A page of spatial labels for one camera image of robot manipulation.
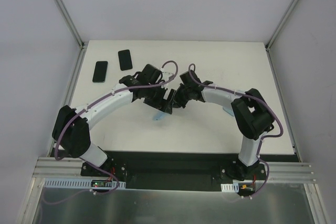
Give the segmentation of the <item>light blue cased phone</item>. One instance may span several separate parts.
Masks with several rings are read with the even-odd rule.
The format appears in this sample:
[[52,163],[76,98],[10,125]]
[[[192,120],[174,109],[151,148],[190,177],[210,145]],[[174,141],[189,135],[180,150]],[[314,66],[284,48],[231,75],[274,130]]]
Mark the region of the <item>light blue cased phone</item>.
[[165,112],[162,112],[162,111],[158,111],[154,117],[153,117],[153,120],[154,121],[159,121],[159,120],[162,120],[164,119],[168,114],[165,113]]

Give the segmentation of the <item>black smartphone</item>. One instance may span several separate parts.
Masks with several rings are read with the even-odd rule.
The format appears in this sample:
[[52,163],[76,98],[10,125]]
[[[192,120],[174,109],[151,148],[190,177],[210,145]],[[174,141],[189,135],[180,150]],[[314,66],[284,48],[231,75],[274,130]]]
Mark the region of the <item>black smartphone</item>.
[[94,68],[92,82],[104,83],[106,80],[107,68],[108,68],[107,61],[97,61]]
[[118,59],[121,71],[127,71],[133,68],[131,53],[129,49],[118,51]]

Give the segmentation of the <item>light blue phone case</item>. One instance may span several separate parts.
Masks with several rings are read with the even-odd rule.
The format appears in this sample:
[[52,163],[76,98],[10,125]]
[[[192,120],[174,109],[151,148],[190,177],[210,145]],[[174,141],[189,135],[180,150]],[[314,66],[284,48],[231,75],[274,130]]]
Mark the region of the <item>light blue phone case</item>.
[[228,113],[230,116],[234,117],[234,112],[233,112],[233,109],[231,107],[228,107],[228,106],[224,106],[223,107],[223,110]]

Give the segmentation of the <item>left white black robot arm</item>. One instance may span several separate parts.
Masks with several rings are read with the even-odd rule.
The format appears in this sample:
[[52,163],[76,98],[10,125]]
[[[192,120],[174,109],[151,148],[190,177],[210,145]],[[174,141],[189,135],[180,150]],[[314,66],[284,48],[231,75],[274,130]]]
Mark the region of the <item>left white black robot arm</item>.
[[166,86],[175,77],[175,74],[169,72],[160,72],[155,77],[144,73],[138,73],[137,76],[127,75],[109,92],[94,101],[76,108],[63,106],[58,112],[52,131],[52,137],[56,141],[55,160],[63,159],[59,155],[59,148],[62,147],[70,157],[79,158],[92,166],[99,176],[112,174],[112,157],[92,143],[90,131],[106,116],[136,100],[149,101],[157,110],[164,108],[167,104],[163,99]]

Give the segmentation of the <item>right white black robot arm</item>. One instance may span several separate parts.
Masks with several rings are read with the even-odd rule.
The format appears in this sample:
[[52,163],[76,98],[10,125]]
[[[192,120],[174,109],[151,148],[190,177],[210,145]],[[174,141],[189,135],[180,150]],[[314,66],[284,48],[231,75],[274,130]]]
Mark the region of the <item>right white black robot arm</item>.
[[195,100],[220,105],[235,118],[243,135],[242,146],[237,161],[226,169],[226,175],[240,181],[250,178],[259,164],[261,139],[274,128],[275,120],[259,91],[234,92],[222,90],[210,81],[199,84],[190,78],[181,80],[174,97],[175,108],[185,108],[188,101]]

